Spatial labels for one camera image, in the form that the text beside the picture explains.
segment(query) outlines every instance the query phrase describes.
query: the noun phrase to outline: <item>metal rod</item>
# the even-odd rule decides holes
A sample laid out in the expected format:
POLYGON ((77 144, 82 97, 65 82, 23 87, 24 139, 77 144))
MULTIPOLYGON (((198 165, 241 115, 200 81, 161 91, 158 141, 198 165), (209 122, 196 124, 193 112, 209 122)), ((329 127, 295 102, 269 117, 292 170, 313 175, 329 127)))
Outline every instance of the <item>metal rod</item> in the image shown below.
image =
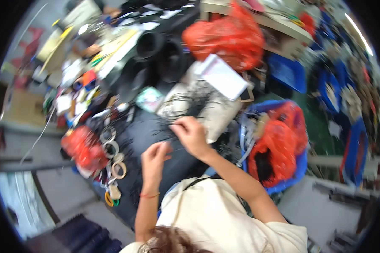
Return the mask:
POLYGON ((51 170, 74 166, 74 161, 40 161, 35 163, 0 162, 0 172, 51 170))

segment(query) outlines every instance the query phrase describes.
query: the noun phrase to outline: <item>woman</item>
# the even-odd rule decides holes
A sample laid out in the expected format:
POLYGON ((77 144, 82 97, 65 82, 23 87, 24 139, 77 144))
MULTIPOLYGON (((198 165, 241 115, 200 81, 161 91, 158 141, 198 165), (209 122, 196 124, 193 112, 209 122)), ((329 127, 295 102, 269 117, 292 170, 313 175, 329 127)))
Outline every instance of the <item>woman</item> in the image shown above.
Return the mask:
POLYGON ((178 119, 171 129, 188 153, 213 167, 223 180, 183 180, 166 193, 157 218, 163 163, 172 149, 168 142, 150 146, 141 157, 136 242, 120 253, 307 252, 306 228, 288 224, 258 181, 212 149, 195 118, 178 119), (247 201, 255 219, 246 214, 238 196, 247 201))

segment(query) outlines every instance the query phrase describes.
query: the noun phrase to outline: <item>brown hair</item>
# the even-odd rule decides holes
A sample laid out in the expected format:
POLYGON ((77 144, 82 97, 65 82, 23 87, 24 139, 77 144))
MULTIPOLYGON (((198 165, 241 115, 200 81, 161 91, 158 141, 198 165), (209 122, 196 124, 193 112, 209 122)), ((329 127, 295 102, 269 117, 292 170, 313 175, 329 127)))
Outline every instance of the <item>brown hair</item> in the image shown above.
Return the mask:
POLYGON ((181 229, 158 226, 151 230, 152 239, 142 245, 138 253, 213 253, 200 249, 181 229))

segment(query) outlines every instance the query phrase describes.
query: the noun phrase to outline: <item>green floor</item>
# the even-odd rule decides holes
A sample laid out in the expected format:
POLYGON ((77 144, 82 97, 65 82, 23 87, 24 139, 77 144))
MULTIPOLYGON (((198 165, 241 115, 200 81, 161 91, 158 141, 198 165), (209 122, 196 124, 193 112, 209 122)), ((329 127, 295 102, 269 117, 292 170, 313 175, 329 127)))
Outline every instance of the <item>green floor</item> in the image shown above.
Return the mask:
MULTIPOLYGON (((279 100, 282 97, 269 93, 256 99, 255 103, 269 99, 279 100)), ((341 140, 329 134, 327 115, 324 110, 320 109, 318 101, 310 98, 308 94, 299 92, 293 92, 290 99, 295 101, 303 110, 309 141, 317 155, 343 155, 345 145, 341 140)))

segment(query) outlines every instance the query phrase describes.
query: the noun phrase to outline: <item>red string bracelet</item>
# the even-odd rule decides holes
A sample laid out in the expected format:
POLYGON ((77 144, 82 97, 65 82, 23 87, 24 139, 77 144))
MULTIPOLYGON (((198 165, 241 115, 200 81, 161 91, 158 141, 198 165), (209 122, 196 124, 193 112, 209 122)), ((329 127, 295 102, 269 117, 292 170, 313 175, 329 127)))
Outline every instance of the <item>red string bracelet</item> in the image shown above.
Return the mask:
POLYGON ((159 196, 160 192, 157 193, 157 195, 153 195, 153 196, 149 196, 149 194, 143 194, 143 193, 140 193, 139 196, 141 198, 154 198, 156 196, 159 196))

